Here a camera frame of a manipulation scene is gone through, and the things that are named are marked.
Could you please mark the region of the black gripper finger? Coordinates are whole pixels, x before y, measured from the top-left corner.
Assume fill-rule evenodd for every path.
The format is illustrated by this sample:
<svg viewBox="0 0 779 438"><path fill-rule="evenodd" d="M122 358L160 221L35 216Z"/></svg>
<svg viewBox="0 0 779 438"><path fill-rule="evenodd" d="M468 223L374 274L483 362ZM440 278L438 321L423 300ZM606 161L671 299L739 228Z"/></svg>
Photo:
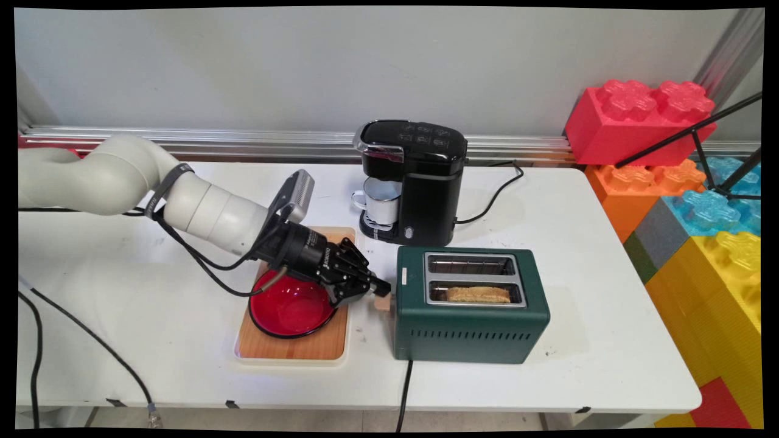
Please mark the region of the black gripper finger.
<svg viewBox="0 0 779 438"><path fill-rule="evenodd" d="M349 305L373 291L373 283L365 281L342 281L327 286L329 305L331 306Z"/></svg>
<svg viewBox="0 0 779 438"><path fill-rule="evenodd" d="M388 281L379 278L368 266L359 267L356 274L352 275L353 289L358 296L365 294L375 294L379 297L386 297L391 292L391 285Z"/></svg>

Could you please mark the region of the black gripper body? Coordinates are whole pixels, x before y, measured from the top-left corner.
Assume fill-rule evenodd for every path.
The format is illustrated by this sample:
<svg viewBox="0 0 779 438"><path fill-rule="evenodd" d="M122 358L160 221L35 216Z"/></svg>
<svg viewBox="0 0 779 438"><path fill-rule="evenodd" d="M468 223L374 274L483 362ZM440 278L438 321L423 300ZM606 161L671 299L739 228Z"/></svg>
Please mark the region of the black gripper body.
<svg viewBox="0 0 779 438"><path fill-rule="evenodd" d="M326 291L369 291L370 269L351 237L332 241L292 222L265 225L253 249L270 271L321 285Z"/></svg>

